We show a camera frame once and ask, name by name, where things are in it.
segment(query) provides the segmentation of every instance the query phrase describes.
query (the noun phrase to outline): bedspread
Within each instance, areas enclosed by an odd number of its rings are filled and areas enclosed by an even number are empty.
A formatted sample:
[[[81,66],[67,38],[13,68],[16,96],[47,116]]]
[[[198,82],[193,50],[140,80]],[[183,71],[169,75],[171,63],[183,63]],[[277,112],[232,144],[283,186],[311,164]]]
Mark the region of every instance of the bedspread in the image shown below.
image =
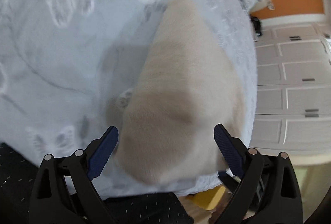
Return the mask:
[[[120,129],[119,96],[134,87],[167,1],[0,0],[0,140],[39,165],[47,153],[85,148],[109,125]],[[238,0],[193,1],[242,81],[248,146],[257,94],[249,17]],[[186,195],[219,183],[213,174],[145,186],[112,158],[93,181],[102,198]]]

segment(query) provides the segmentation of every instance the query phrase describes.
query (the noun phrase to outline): cabinet door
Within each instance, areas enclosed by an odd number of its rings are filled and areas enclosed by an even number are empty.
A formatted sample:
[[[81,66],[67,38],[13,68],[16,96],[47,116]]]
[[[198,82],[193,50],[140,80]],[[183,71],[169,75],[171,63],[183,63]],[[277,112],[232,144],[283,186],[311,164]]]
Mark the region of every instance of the cabinet door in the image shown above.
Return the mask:
[[[263,44],[263,43],[268,43],[271,40],[275,38],[274,33],[272,29],[262,29],[262,36],[259,37],[259,41],[255,43],[257,44]]]
[[[281,151],[330,151],[331,115],[256,115],[251,147]]]
[[[331,114],[331,84],[259,86],[256,114]]]
[[[320,40],[262,44],[256,53],[258,85],[331,82],[330,56]]]
[[[304,37],[317,35],[313,25],[279,26],[274,28],[276,38]]]

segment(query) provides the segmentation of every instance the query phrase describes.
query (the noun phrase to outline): black fabric with white dots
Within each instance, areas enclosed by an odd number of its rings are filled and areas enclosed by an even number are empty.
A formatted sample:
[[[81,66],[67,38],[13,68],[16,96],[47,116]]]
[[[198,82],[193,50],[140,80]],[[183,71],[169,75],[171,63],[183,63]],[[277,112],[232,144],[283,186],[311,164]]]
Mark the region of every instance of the black fabric with white dots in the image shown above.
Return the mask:
[[[6,144],[0,144],[0,188],[14,211],[28,223],[30,196],[38,167]],[[173,193],[109,198],[104,201],[119,224],[193,224]]]
[[[120,224],[192,224],[194,223],[173,193],[145,194],[109,198],[105,203]]]
[[[14,211],[28,222],[29,205],[38,168],[6,144],[0,144],[0,188]]]

